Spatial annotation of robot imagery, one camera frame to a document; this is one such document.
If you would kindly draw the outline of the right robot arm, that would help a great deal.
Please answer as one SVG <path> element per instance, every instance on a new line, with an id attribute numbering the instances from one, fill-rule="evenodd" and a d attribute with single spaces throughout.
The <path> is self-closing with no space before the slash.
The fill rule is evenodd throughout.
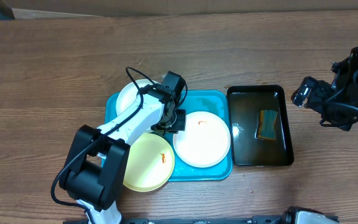
<path id="1" fill-rule="evenodd" d="M 331 83 L 305 77 L 291 100 L 319 113 L 321 126 L 349 131 L 358 123 L 358 47 L 344 60 L 333 62 L 331 70 L 335 74 Z"/>

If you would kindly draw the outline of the green yellow sponge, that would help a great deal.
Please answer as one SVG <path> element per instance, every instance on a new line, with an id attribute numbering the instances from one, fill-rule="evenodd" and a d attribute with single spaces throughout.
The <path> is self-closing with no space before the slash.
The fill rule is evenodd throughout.
<path id="1" fill-rule="evenodd" d="M 278 112 L 275 110 L 259 111 L 259 121 L 256 138 L 267 141 L 275 141 L 277 138 L 276 124 Z"/>

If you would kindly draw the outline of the white plate with stain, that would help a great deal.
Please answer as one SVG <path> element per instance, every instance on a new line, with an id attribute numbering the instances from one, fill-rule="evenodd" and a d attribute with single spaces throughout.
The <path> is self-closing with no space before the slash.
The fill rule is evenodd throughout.
<path id="1" fill-rule="evenodd" d="M 206 111 L 186 115 L 185 129 L 173 135 L 173 147 L 179 158 L 197 168 L 220 163 L 230 146 L 228 126 L 219 116 Z"/>

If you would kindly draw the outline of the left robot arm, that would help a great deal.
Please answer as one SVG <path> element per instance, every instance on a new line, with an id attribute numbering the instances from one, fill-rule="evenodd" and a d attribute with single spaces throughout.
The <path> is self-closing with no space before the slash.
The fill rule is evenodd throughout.
<path id="1" fill-rule="evenodd" d="M 75 133 L 63 168 L 53 180 L 50 195 L 60 205 L 79 207 L 84 223 L 121 223 L 116 208 L 130 147 L 146 130 L 163 136 L 184 130 L 181 109 L 188 87 L 181 75 L 168 72 L 162 83 L 137 86 L 136 99 L 112 121 Z"/>

